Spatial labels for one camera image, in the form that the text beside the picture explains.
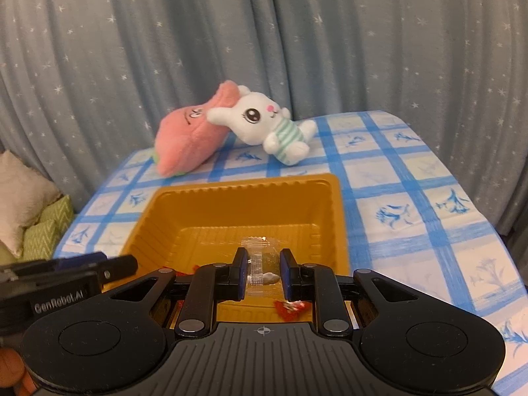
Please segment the person's left hand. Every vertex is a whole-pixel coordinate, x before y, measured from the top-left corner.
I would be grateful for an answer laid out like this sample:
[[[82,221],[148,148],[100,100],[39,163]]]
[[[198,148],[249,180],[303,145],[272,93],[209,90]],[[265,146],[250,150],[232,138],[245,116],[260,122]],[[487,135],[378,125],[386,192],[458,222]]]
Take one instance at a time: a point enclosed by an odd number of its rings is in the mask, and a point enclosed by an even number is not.
[[[18,396],[33,395],[37,389],[20,355],[12,348],[0,350],[0,385],[1,391]]]

